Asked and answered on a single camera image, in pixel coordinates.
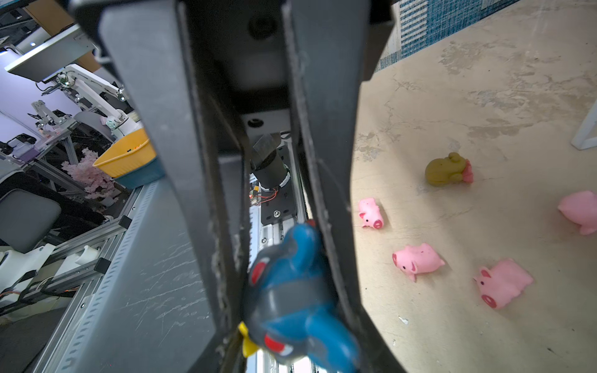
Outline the yellow blue figure toy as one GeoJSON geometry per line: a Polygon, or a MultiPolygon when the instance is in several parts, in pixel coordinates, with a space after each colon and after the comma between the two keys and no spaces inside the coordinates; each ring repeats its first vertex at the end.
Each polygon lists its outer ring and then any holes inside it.
{"type": "Polygon", "coordinates": [[[337,303],[319,231],[312,221],[294,225],[248,270],[238,326],[244,357],[263,350],[281,364],[308,357],[328,371],[358,371],[359,344],[337,303]]]}

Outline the teal plastic bowl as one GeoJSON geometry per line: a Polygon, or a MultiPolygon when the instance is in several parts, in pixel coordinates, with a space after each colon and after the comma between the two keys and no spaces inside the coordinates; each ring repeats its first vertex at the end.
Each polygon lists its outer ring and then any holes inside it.
{"type": "Polygon", "coordinates": [[[142,187],[146,184],[160,180],[165,177],[165,175],[166,173],[159,158],[155,157],[144,166],[126,173],[123,176],[116,178],[114,181],[127,189],[134,190],[140,186],[142,187]]]}

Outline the pink pig toy far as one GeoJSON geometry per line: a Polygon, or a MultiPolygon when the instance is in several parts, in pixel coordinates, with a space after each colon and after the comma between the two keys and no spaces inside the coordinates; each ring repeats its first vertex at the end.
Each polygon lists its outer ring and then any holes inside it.
{"type": "Polygon", "coordinates": [[[571,222],[579,225],[579,232],[588,236],[596,232],[596,194],[581,191],[564,197],[558,210],[571,222]]]}

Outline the pink artificial flowers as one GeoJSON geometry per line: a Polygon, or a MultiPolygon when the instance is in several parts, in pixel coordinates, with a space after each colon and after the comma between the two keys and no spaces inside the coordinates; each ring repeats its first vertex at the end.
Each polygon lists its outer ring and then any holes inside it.
{"type": "Polygon", "coordinates": [[[97,152],[85,148],[78,163],[71,164],[69,161],[64,161],[61,168],[74,181],[82,185],[87,200],[93,200],[109,208],[118,201],[121,191],[116,188],[112,177],[94,166],[98,158],[97,152]]]}

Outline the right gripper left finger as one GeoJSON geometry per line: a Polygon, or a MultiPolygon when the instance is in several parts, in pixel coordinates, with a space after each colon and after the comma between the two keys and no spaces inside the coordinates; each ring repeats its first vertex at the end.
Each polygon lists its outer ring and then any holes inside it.
{"type": "Polygon", "coordinates": [[[107,6],[98,34],[174,189],[215,324],[194,371],[245,368],[241,319],[250,256],[247,136],[196,2],[107,6]]]}

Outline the white two-tier shelf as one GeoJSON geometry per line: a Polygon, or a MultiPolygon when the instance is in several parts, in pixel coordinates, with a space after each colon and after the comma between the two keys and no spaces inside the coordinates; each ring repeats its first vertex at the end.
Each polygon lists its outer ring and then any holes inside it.
{"type": "Polygon", "coordinates": [[[578,131],[573,137],[571,141],[573,147],[580,151],[596,147],[596,136],[592,136],[596,131],[596,118],[597,101],[594,102],[589,113],[587,113],[584,121],[581,123],[578,131]]]}

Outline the pink pig toy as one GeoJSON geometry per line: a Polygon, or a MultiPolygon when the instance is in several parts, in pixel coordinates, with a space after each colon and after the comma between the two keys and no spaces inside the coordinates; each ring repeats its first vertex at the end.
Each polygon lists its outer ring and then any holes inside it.
{"type": "Polygon", "coordinates": [[[413,282],[419,274],[428,274],[446,265],[432,246],[423,243],[419,246],[405,246],[392,255],[394,265],[413,282]]]}
{"type": "Polygon", "coordinates": [[[359,201],[359,217],[362,219],[363,228],[381,229],[384,227],[382,213],[373,197],[359,201]]]}
{"type": "Polygon", "coordinates": [[[558,210],[571,222],[579,225],[579,232],[588,236],[596,232],[596,194],[581,191],[564,197],[558,210]]]}
{"type": "Polygon", "coordinates": [[[507,258],[491,269],[481,267],[474,281],[481,299],[492,309],[502,309],[533,284],[534,279],[513,259],[507,258]]]}

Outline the pink pig toy lower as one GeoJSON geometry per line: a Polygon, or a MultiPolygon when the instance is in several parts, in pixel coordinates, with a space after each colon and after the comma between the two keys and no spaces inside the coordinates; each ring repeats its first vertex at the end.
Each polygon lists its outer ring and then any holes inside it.
{"type": "Polygon", "coordinates": [[[428,274],[446,265],[432,246],[423,243],[419,246],[405,246],[392,255],[394,265],[413,282],[419,274],[428,274]]]}

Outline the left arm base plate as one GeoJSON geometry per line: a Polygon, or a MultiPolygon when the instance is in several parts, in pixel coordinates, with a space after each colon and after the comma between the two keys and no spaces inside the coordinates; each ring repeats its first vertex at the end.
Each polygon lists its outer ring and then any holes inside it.
{"type": "Polygon", "coordinates": [[[274,225],[299,216],[295,172],[292,170],[291,147],[283,141],[275,158],[264,169],[257,171],[261,200],[261,224],[274,225]]]}

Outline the olive green toy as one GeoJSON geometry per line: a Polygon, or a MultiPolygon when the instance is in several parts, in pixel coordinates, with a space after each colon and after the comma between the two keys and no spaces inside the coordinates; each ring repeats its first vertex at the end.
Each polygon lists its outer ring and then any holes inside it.
{"type": "Polygon", "coordinates": [[[474,182],[472,164],[457,152],[450,152],[446,158],[430,161],[424,176],[427,183],[435,187],[474,182]]]}

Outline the pink pig toy middle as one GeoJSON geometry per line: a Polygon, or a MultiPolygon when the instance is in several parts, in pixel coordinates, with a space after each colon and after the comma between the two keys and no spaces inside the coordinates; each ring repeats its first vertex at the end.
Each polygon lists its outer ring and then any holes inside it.
{"type": "Polygon", "coordinates": [[[533,284],[534,279],[513,259],[507,258],[491,269],[481,267],[474,281],[481,299],[492,309],[502,309],[533,284]]]}

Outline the pink pig toy left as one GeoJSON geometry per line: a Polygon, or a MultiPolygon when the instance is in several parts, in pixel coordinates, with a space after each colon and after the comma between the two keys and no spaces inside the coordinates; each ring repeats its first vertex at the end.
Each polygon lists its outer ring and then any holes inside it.
{"type": "Polygon", "coordinates": [[[381,229],[384,227],[382,213],[373,197],[359,201],[359,217],[362,219],[363,228],[381,229]]]}

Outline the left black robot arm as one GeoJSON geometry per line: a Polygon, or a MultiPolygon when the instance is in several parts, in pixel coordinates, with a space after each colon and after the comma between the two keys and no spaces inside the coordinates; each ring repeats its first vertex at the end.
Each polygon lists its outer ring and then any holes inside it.
{"type": "Polygon", "coordinates": [[[251,140],[250,165],[262,188],[278,190],[290,180],[290,171],[278,154],[279,133],[259,135],[251,140]]]}

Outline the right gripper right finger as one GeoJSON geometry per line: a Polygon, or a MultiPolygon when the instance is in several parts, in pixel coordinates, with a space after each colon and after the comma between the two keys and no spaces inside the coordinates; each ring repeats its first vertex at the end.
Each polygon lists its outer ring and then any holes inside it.
{"type": "Polygon", "coordinates": [[[366,312],[353,236],[351,165],[359,91],[396,23],[388,1],[285,1],[292,128],[304,152],[309,203],[323,236],[340,313],[361,349],[361,371],[400,372],[366,312]]]}

